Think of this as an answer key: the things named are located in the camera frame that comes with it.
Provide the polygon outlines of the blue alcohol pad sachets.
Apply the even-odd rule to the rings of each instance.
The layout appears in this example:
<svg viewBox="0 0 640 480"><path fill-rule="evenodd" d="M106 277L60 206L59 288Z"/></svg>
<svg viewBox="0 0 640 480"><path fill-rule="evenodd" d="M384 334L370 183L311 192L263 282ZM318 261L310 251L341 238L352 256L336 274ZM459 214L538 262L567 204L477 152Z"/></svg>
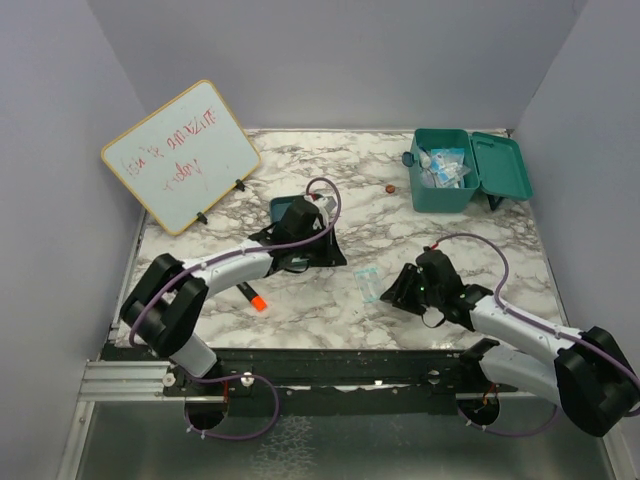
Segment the blue alcohol pad sachets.
<svg viewBox="0 0 640 480"><path fill-rule="evenodd" d="M436 188L461 188L470 168L464 164L463 148L432 149L427 153L427 172Z"/></svg>

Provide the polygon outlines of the teal plaster sheet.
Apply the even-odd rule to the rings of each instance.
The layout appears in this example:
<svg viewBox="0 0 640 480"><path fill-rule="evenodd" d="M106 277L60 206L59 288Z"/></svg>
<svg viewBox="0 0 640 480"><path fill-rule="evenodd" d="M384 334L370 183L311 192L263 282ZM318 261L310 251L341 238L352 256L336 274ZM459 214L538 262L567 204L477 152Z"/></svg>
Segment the teal plaster sheet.
<svg viewBox="0 0 640 480"><path fill-rule="evenodd" d="M376 267L367 267L354 272L354 279L364 303L377 301L384 287Z"/></svg>

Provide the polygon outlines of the teal divided tray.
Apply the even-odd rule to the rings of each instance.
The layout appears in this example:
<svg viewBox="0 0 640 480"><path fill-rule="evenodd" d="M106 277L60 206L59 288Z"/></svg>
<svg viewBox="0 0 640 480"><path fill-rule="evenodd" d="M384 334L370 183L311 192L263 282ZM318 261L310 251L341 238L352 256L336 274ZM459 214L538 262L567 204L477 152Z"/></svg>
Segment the teal divided tray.
<svg viewBox="0 0 640 480"><path fill-rule="evenodd" d="M275 197L269 202L269 216L272 223L279 222L289 206L298 198L298 195Z"/></svg>

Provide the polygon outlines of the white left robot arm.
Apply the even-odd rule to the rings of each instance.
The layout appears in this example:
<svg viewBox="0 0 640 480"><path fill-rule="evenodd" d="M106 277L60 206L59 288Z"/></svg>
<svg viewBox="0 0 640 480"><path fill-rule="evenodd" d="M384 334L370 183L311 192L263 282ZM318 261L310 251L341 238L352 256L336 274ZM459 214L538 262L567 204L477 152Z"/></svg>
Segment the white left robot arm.
<svg viewBox="0 0 640 480"><path fill-rule="evenodd" d="M195 333L205 301L298 264L346 265L334 230L339 213L333 196L296 196L279 221L234 249L191 261L162 254L123 302L119 318L153 353L184 369L195 392L210 394L220 385L221 371L216 353Z"/></svg>

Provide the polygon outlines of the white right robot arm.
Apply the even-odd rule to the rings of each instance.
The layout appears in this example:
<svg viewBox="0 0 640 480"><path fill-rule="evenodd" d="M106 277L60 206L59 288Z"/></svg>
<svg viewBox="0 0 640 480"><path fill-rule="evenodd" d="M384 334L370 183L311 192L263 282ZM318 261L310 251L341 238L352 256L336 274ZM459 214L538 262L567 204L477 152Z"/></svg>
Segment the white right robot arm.
<svg viewBox="0 0 640 480"><path fill-rule="evenodd" d="M381 299L416 315L434 308L444 321L483 334L459 367L469 390L491 383L524 390L595 437L639 410L639 378L608 331L580 331L514 309L494 291L464 283L439 250L425 249L405 264Z"/></svg>

